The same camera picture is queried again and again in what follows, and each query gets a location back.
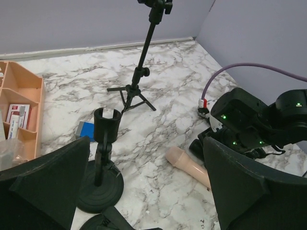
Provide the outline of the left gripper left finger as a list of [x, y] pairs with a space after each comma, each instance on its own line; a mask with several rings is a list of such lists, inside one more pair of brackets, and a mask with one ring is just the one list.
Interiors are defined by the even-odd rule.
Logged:
[[69, 230], [88, 164], [90, 140], [64, 147], [0, 173], [2, 230]]

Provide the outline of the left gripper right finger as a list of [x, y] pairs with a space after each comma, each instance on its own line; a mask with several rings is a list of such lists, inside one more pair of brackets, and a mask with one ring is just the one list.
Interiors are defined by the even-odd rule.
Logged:
[[226, 147], [203, 141], [220, 228], [223, 230], [305, 230], [307, 180]]

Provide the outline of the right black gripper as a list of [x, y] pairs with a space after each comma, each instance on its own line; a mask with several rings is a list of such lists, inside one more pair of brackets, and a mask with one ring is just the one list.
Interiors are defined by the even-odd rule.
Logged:
[[266, 128], [273, 115], [273, 106], [242, 88], [234, 88], [214, 104], [211, 115], [222, 123], [222, 128], [210, 131], [210, 137], [249, 158], [265, 158]]

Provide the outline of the black tripod mic stand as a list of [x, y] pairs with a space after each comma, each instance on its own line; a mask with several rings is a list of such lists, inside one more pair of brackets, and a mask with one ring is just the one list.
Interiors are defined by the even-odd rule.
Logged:
[[148, 67], [144, 67], [144, 61], [148, 52], [148, 48], [155, 30], [155, 27], [162, 21], [164, 14], [170, 14], [173, 7], [172, 0], [140, 0], [139, 4], [144, 4], [151, 8], [149, 13], [149, 30], [144, 42], [142, 53], [138, 66], [135, 68], [131, 84], [125, 87], [108, 88], [108, 92], [120, 92], [120, 96], [124, 105], [121, 113], [125, 113], [128, 110], [134, 109], [142, 104], [148, 105], [153, 111], [156, 108], [142, 95], [139, 88], [139, 82], [142, 77], [148, 77], [150, 70]]

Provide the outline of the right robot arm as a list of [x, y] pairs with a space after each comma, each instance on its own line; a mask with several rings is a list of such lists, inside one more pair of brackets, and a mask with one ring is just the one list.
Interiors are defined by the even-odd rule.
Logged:
[[307, 91], [290, 90], [282, 93], [271, 105], [241, 88], [221, 96], [211, 115], [222, 124], [209, 137], [234, 151], [251, 158], [263, 158], [253, 153], [266, 146], [280, 154], [283, 147], [307, 139]]

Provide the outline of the back round-base mic stand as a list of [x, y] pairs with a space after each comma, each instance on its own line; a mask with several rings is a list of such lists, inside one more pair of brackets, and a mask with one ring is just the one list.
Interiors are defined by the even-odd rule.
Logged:
[[114, 206], [124, 190], [121, 171], [111, 160], [112, 144], [117, 140], [122, 114], [114, 109], [112, 117], [106, 118], [103, 113], [103, 108], [94, 112], [95, 160], [88, 162], [77, 201], [80, 210], [93, 214]]

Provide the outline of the round-base mic stand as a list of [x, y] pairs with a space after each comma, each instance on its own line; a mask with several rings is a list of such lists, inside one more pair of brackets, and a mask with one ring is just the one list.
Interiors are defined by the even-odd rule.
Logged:
[[121, 171], [111, 160], [112, 144], [117, 140], [122, 114], [114, 109], [112, 117], [106, 118], [103, 113], [103, 108], [94, 112], [95, 160], [88, 162], [77, 201], [80, 210], [93, 214], [114, 206], [124, 190]]
[[108, 207], [100, 214], [86, 221], [81, 230], [133, 230], [134, 228], [126, 221], [115, 207]]

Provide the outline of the middle round-base mic stand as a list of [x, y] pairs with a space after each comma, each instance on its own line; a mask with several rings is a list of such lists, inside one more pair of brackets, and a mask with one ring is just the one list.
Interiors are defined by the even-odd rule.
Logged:
[[133, 230], [134, 228], [126, 221], [115, 207], [108, 207], [100, 214], [86, 221], [81, 230]]

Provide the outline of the clear plastic bag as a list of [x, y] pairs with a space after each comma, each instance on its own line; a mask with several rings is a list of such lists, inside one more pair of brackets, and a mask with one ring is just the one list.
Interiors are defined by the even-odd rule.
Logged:
[[27, 162], [24, 144], [16, 138], [0, 142], [0, 170]]

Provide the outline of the blue small box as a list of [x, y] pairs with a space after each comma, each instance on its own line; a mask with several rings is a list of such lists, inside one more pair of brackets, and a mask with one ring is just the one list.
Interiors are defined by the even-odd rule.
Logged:
[[89, 122], [80, 121], [75, 132], [75, 138], [89, 137], [91, 142], [95, 142], [94, 140], [94, 124]]

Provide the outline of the beige microphone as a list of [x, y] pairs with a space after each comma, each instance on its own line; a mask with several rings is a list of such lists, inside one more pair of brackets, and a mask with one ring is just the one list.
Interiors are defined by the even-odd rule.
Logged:
[[183, 149], [179, 147], [171, 147], [166, 152], [165, 158], [170, 164], [172, 164], [173, 167], [176, 167], [189, 174], [211, 190], [211, 183], [207, 170], [192, 160]]

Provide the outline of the red white staple box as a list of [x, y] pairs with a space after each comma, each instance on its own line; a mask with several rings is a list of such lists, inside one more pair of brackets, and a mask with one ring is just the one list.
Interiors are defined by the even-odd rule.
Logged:
[[32, 109], [29, 104], [10, 104], [6, 122], [10, 123], [11, 116], [13, 114], [16, 114], [20, 116], [19, 127], [23, 129], [28, 129], [31, 110]]

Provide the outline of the orange plastic file organizer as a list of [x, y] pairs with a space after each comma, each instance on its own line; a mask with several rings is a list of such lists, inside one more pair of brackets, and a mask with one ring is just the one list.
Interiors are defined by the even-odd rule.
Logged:
[[40, 155], [44, 101], [42, 77], [16, 62], [0, 62], [0, 138], [17, 139], [22, 159]]

